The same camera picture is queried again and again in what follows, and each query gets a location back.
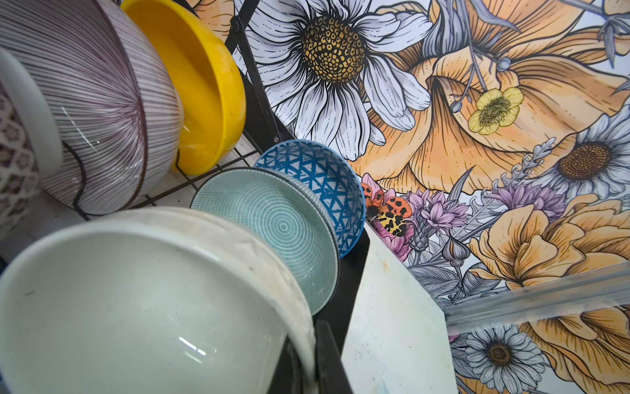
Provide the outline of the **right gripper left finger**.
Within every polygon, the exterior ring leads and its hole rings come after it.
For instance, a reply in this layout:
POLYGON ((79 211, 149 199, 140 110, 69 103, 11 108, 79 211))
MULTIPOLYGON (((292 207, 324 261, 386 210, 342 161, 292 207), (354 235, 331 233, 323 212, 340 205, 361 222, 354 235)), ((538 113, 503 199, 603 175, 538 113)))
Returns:
POLYGON ((268 394, 301 394, 303 392, 303 374, 300 359, 289 338, 285 340, 282 352, 268 394))

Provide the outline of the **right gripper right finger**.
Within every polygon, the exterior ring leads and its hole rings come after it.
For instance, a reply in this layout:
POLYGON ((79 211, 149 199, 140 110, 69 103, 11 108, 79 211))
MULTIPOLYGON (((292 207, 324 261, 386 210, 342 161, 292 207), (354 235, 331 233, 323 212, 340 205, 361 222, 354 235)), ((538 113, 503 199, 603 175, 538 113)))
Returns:
POLYGON ((330 325, 326 321, 317 320, 315 329, 319 392, 353 394, 330 325))

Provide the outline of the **light green bowl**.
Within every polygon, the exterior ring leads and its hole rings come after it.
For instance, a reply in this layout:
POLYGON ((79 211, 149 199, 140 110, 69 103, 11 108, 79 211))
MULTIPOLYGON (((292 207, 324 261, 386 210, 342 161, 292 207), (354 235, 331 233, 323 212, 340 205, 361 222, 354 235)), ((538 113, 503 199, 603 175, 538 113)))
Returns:
POLYGON ((210 177, 190 208, 245 228, 265 241, 300 285, 311 314, 334 296, 340 251, 326 209, 304 184, 261 168, 233 168, 210 177))

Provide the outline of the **pink striped bowl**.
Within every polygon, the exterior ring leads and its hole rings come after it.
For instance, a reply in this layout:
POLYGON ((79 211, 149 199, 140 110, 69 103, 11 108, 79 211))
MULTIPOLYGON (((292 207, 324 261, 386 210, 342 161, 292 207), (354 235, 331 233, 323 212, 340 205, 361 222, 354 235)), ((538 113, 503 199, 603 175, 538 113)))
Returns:
POLYGON ((113 1, 4 1, 1 46, 29 72, 63 143, 43 182, 61 204, 101 216, 168 173, 183 109, 162 59, 113 1))

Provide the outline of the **yellow bowl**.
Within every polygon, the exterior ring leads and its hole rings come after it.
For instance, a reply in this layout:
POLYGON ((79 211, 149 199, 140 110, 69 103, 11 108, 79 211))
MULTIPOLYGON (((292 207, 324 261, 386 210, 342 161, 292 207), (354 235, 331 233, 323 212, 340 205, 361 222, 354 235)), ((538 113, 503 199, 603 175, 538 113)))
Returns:
POLYGON ((125 1, 121 8, 154 46, 180 96, 179 167, 192 176, 208 172, 244 131, 244 84, 230 51, 174 1, 125 1))

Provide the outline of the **dotted pattern bowl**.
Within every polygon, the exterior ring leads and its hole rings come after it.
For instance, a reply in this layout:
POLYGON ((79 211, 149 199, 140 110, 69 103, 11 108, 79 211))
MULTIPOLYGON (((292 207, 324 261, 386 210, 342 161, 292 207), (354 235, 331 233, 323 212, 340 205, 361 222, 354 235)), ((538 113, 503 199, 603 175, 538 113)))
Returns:
POLYGON ((44 95, 1 50, 1 238, 28 213, 39 184, 62 166, 62 140, 44 95))

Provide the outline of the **cream white bowl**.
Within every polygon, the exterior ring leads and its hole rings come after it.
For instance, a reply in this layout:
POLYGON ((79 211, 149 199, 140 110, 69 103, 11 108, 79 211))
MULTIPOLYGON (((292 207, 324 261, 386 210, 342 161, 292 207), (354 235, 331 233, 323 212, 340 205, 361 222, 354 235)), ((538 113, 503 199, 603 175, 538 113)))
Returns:
POLYGON ((251 231, 148 208, 56 231, 1 277, 11 393, 268 393, 286 344, 317 388, 308 303, 251 231))

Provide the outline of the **blue triangle patterned bowl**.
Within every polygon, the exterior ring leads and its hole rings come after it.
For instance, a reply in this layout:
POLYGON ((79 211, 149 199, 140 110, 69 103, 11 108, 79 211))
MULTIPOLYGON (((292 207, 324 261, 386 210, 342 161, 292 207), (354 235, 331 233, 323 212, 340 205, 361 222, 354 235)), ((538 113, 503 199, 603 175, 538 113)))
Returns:
POLYGON ((284 141, 265 151, 255 166, 305 184, 331 218, 341 257, 354 249, 366 221, 364 192, 358 176, 337 152, 314 141, 284 141))

